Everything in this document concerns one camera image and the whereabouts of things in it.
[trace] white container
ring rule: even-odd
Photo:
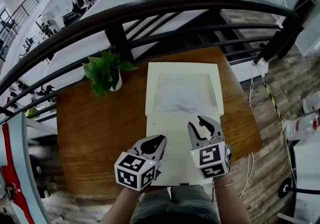
[[[308,95],[302,101],[303,111],[306,114],[310,114],[318,109],[320,109],[320,91],[313,93],[312,95]]]
[[[122,78],[121,78],[121,73],[119,71],[119,81],[118,81],[118,83],[117,83],[117,85],[115,87],[115,90],[111,87],[110,91],[117,91],[117,90],[119,90],[121,88],[121,86],[122,86]]]
[[[319,115],[312,113],[296,120],[285,121],[283,130],[288,140],[306,140],[317,132],[319,125]]]

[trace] yellow and black tape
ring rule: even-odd
[[[282,127],[282,129],[284,128],[284,126],[283,126],[283,119],[282,119],[282,117],[281,117],[281,114],[280,114],[280,111],[279,111],[279,108],[278,108],[278,106],[277,106],[277,104],[276,104],[276,101],[275,101],[275,99],[273,98],[273,96],[272,96],[272,93],[270,92],[270,90],[269,90],[269,88],[267,87],[267,85],[266,85],[266,83],[265,83],[265,81],[262,79],[262,82],[263,82],[263,84],[264,84],[264,87],[265,87],[265,90],[266,90],[266,92],[268,93],[268,95],[269,95],[269,97],[271,98],[271,101],[272,101],[272,104],[273,104],[273,106],[274,106],[274,108],[275,108],[275,110],[276,110],[276,112],[277,112],[277,115],[278,115],[278,119],[279,119],[279,121],[280,121],[280,123],[281,123],[281,127]]]

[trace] green leaves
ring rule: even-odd
[[[92,91],[99,98],[116,89],[119,82],[119,71],[128,72],[137,69],[128,61],[121,62],[119,55],[101,52],[101,58],[88,57],[89,64],[82,64],[85,75],[92,80]]]
[[[123,61],[120,63],[119,65],[119,70],[121,72],[129,72],[129,71],[133,71],[137,69],[137,67],[135,67],[132,63],[130,63],[129,61]]]

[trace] white cardboard box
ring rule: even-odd
[[[190,108],[176,109],[185,104]],[[200,127],[197,115],[208,116],[220,123],[223,99],[216,64],[201,63],[149,63],[145,111],[146,135],[162,134],[167,137],[160,171],[162,174],[152,185],[180,185],[182,183],[205,184],[197,170],[190,151],[191,140],[187,124],[191,121],[201,137],[210,138],[210,133]]]

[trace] person's legs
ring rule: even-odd
[[[194,214],[219,223],[214,204],[201,185],[172,186],[171,196],[173,211]]]
[[[149,216],[171,211],[172,209],[173,203],[170,201],[167,188],[147,192],[144,194],[141,202],[136,206],[132,214],[130,224]]]

